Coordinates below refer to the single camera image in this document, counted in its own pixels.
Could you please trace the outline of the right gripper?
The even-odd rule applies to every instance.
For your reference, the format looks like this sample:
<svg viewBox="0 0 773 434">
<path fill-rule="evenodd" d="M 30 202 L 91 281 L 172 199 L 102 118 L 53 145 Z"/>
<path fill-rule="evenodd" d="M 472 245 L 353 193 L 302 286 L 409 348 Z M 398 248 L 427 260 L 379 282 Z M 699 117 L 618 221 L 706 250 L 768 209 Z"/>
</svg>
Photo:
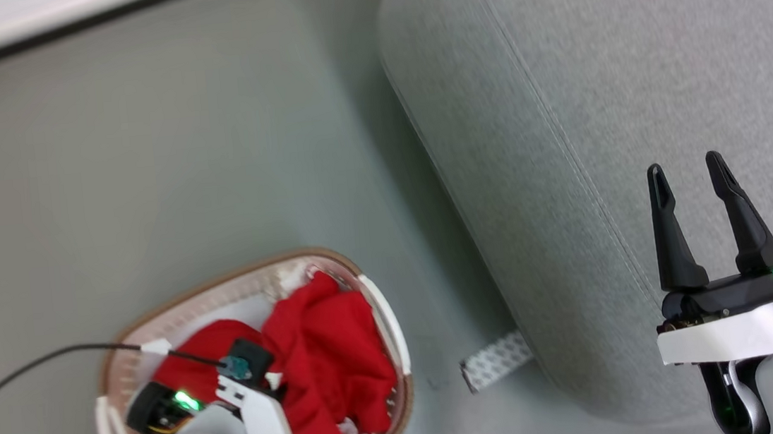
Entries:
<svg viewBox="0 0 773 434">
<path fill-rule="evenodd" d="M 723 155 L 710 150 L 705 163 L 729 217 L 739 273 L 771 272 L 771 230 Z M 663 168 L 652 164 L 646 175 L 661 288 L 671 292 L 664 297 L 664 320 L 657 326 L 663 364 L 725 363 L 772 355 L 773 273 L 727 277 L 707 286 L 707 271 L 689 249 Z"/>
</svg>

